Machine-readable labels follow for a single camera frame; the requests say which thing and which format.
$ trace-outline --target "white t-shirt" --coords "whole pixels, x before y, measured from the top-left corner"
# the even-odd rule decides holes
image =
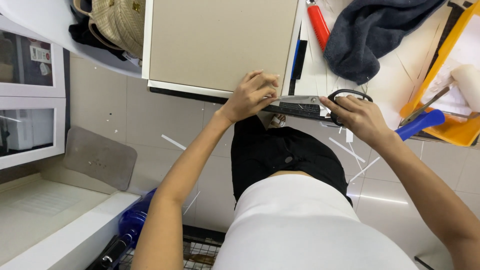
[[[345,197],[285,174],[241,195],[214,270],[417,270],[392,240],[361,223]]]

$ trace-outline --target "scissors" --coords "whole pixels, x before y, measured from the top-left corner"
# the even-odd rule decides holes
[[[369,97],[367,94],[364,94],[362,92],[355,91],[355,90],[350,90],[350,89],[337,90],[332,94],[330,94],[328,96],[328,99],[331,100],[336,105],[338,105],[338,103],[335,101],[335,97],[341,93],[350,93],[350,94],[359,95],[363,97],[363,99],[367,99],[368,101],[373,102],[373,99]],[[279,106],[280,102],[295,103],[295,104],[315,104],[325,109],[325,106],[323,106],[322,103],[320,102],[319,96],[282,96],[282,97],[278,97],[278,100],[273,102],[272,105]],[[338,115],[336,115],[335,113],[330,112],[330,117],[332,118],[332,122],[337,126],[344,126],[342,122],[338,120]]]

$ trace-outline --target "bag strap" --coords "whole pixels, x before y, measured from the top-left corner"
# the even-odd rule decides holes
[[[116,46],[112,46],[110,44],[108,44],[107,42],[105,42],[103,40],[103,38],[101,38],[94,30],[93,30],[93,27],[92,25],[94,24],[94,22],[92,21],[92,18],[90,18],[90,20],[88,21],[88,29],[90,29],[90,33],[92,33],[92,35],[94,37],[96,37],[98,39],[98,41],[102,42],[103,45],[109,47],[109,48],[112,48],[112,49],[118,49],[118,50],[123,50],[122,48],[120,47],[116,47]]]
[[[90,13],[82,10],[82,7],[80,5],[80,1],[82,1],[82,0],[73,0],[73,6],[75,7],[76,10],[78,10],[78,12],[80,12],[82,14],[85,14],[85,15],[90,17]]]

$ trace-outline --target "black shorts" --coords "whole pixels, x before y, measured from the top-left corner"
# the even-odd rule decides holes
[[[233,195],[277,171],[302,171],[347,196],[347,181],[335,153],[314,137],[291,127],[265,130],[254,115],[235,124],[231,149]]]

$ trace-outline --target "red utility knife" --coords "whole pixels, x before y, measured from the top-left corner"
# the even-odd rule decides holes
[[[320,43],[322,51],[325,51],[325,46],[327,45],[327,40],[330,36],[330,30],[328,30],[325,19],[315,1],[307,0],[307,6],[308,16],[310,17],[310,22],[317,35],[318,43]]]

